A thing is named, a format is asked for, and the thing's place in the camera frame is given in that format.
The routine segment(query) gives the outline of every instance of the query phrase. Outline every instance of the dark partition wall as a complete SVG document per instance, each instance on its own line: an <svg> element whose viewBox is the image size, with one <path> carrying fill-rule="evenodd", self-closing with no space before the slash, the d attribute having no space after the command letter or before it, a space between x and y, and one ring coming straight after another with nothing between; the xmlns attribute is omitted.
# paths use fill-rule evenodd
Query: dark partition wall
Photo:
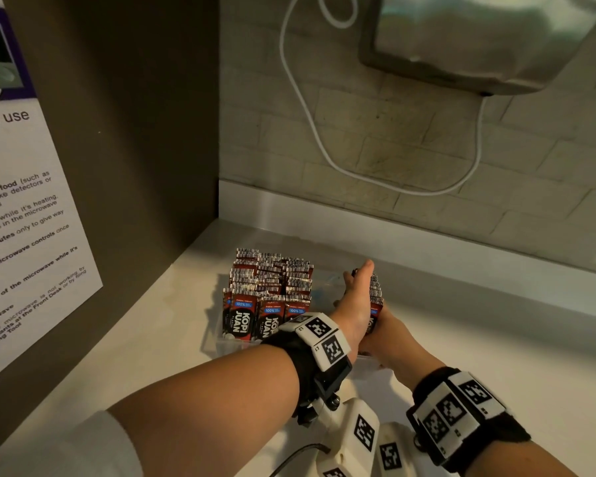
<svg viewBox="0 0 596 477"><path fill-rule="evenodd" d="M0 444L217 216L218 0L4 0L103 289L0 374Z"/></svg>

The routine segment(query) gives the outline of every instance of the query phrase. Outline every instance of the person's left hand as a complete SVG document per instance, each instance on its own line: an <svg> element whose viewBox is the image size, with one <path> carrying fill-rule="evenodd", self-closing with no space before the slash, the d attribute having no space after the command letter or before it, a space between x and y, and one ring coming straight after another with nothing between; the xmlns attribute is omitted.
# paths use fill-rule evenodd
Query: person's left hand
<svg viewBox="0 0 596 477"><path fill-rule="evenodd" d="M351 362L358 356L358 346L366 334L371 318L369 287L374 267L373 261L367 259L356 272L355 278L349 272L344 272L346 292L331 315L331 319L340 327L346 341L349 342L351 353L348 357Z"/></svg>

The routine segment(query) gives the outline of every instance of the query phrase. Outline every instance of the person's right hand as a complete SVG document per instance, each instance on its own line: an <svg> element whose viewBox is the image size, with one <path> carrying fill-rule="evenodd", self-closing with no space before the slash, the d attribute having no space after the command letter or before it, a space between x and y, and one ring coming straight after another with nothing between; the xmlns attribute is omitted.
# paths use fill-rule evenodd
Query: person's right hand
<svg viewBox="0 0 596 477"><path fill-rule="evenodd" d="M429 373L445 366L413 338L386 305L373 333L360 342L360 351L370 353L382 366L392 369L397 380L411 391Z"/></svg>

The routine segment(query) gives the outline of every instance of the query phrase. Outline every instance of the person's right arm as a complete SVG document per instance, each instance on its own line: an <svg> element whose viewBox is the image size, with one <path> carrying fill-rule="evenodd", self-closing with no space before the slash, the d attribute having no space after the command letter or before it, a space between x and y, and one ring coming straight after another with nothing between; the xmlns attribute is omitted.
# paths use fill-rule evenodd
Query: person's right arm
<svg viewBox="0 0 596 477"><path fill-rule="evenodd" d="M404 323L384 307L375 331L365 337L360 351L371 353L393 370L411 391L432 371L444 367L411 335ZM466 477L575 477L565 465L534 442L492 442L469 466Z"/></svg>

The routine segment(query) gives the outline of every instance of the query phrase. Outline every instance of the person's left arm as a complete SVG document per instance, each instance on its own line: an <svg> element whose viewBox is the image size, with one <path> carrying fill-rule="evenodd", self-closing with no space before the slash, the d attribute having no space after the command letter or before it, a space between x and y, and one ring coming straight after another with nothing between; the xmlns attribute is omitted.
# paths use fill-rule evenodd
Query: person's left arm
<svg viewBox="0 0 596 477"><path fill-rule="evenodd" d="M373 262L353 279L331 318L351 346L369 323ZM132 441L145 477L235 475L291 418L299 381L287 353L260 345L166 378L109 409Z"/></svg>

